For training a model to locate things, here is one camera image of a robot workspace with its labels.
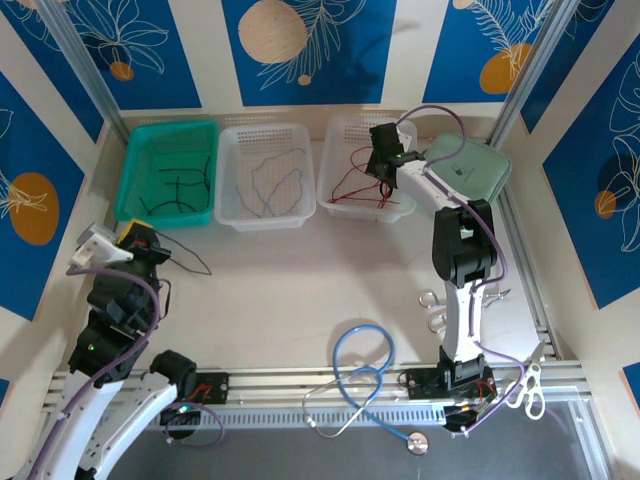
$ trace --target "plastic basket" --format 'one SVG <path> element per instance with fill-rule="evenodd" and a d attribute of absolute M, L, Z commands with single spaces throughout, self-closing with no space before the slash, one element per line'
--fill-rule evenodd
<path fill-rule="evenodd" d="M 379 209 L 376 199 L 380 199 L 377 188 L 364 191 L 355 198 L 330 203 L 334 189 L 336 197 L 376 184 L 376 180 L 364 173 L 352 171 L 351 155 L 356 165 L 365 164 L 371 156 L 371 149 L 356 150 L 371 146 L 369 129 L 383 123 L 395 122 L 395 118 L 374 117 L 364 115 L 337 115 L 331 119 L 322 152 L 322 164 L 318 177 L 318 203 L 325 207 L 331 215 L 337 217 L 357 218 L 377 222 L 394 223 L 400 217 L 409 215 L 416 208 L 416 203 L 402 192 L 395 191 L 384 208 Z M 417 130 L 413 123 L 404 121 L 399 130 L 411 137 L 410 149 L 417 148 Z"/>
<path fill-rule="evenodd" d="M 129 138 L 115 217 L 155 228 L 206 225 L 213 209 L 218 126 L 211 121 L 136 128 Z"/>
<path fill-rule="evenodd" d="M 297 123 L 220 135 L 214 215 L 239 232 L 296 228 L 316 209 L 309 132 Z"/>

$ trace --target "white table surface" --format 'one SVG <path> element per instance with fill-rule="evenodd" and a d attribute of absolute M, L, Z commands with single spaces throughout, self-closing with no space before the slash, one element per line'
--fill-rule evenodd
<path fill-rule="evenodd" d="M 316 163 L 321 149 L 322 142 L 314 142 Z M 525 360 L 539 340 L 497 209 L 494 222 L 511 267 L 500 289 L 512 291 L 483 312 L 481 338 Z M 159 267 L 173 284 L 170 312 L 137 368 L 165 349 L 209 368 L 328 366 L 338 337 L 362 323 L 391 333 L 396 364 L 438 360 L 441 340 L 428 330 L 428 312 L 418 303 L 428 288 L 444 297 L 431 263 L 433 221 L 424 212 L 388 225 L 335 218 L 318 206 L 298 229 L 239 233 L 212 220 L 163 233 L 198 252 L 213 276 L 172 263 Z M 198 268 L 193 257 L 161 240 L 174 258 Z M 386 355 L 386 346 L 375 333 L 362 333 L 344 353 L 341 363 L 372 362 Z"/>

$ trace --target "white plastic basket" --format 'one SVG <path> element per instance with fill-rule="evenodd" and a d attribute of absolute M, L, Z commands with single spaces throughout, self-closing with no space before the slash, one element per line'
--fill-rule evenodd
<path fill-rule="evenodd" d="M 296 228 L 316 209 L 309 131 L 297 123 L 220 134 L 214 215 L 239 232 Z"/>
<path fill-rule="evenodd" d="M 379 209 L 378 203 L 374 201 L 381 198 L 377 188 L 367 190 L 365 195 L 358 195 L 353 199 L 348 198 L 340 200 L 339 203 L 330 203 L 334 189 L 343 179 L 343 183 L 336 189 L 336 197 L 375 185 L 374 178 L 358 171 L 352 171 L 345 177 L 345 174 L 353 167 L 350 157 L 353 154 L 356 165 L 365 164 L 371 156 L 371 149 L 363 149 L 355 154 L 354 152 L 359 148 L 371 145 L 369 129 L 382 123 L 395 121 L 395 118 L 366 115 L 336 115 L 331 119 L 324 141 L 316 193 L 318 203 L 325 207 L 331 215 L 394 223 L 400 217 L 409 215 L 415 210 L 416 203 L 398 191 L 393 192 L 390 202 L 384 208 Z M 399 130 L 411 137 L 409 148 L 415 150 L 418 136 L 415 125 L 404 121 L 400 124 Z"/>

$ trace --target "basket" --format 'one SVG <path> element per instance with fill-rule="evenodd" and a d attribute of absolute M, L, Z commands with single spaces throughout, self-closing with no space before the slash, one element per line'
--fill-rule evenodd
<path fill-rule="evenodd" d="M 211 121 L 136 128 L 115 206 L 119 221 L 154 228 L 206 225 L 213 209 L 218 126 Z"/>
<path fill-rule="evenodd" d="M 296 228 L 316 209 L 309 132 L 297 123 L 220 135 L 214 215 L 239 232 Z"/>
<path fill-rule="evenodd" d="M 365 189 L 376 184 L 376 180 L 364 173 L 352 171 L 351 156 L 355 165 L 363 165 L 371 156 L 369 129 L 383 123 L 395 122 L 395 118 L 365 115 L 337 115 L 331 119 L 322 152 L 322 163 L 318 177 L 318 203 L 325 207 L 331 215 L 337 217 L 357 218 L 376 222 L 394 223 L 400 217 L 409 215 L 416 208 L 416 203 L 402 192 L 395 191 L 384 208 L 378 208 L 381 195 L 377 188 L 365 190 L 363 194 L 353 198 L 345 198 L 331 203 L 332 198 L 340 194 Z M 404 121 L 399 130 L 411 137 L 409 149 L 417 148 L 417 130 L 413 123 Z"/>

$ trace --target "white scissors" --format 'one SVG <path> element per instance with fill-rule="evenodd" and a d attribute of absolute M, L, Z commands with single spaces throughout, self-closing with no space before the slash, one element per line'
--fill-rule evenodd
<path fill-rule="evenodd" d="M 524 398 L 527 397 L 527 403 L 525 404 L 525 412 L 527 417 L 531 420 L 538 420 L 544 415 L 544 395 L 542 394 L 542 387 L 540 386 L 540 360 L 542 359 L 542 351 L 544 350 L 544 342 L 540 342 L 536 349 L 531 354 L 531 363 L 524 375 L 524 378 L 520 382 L 522 388 L 515 397 L 515 400 L 507 400 L 507 405 L 511 408 L 518 408 L 522 405 Z M 507 387 L 507 392 L 516 387 L 517 380 L 511 382 Z M 532 407 L 535 402 L 540 403 L 540 411 L 533 413 Z"/>

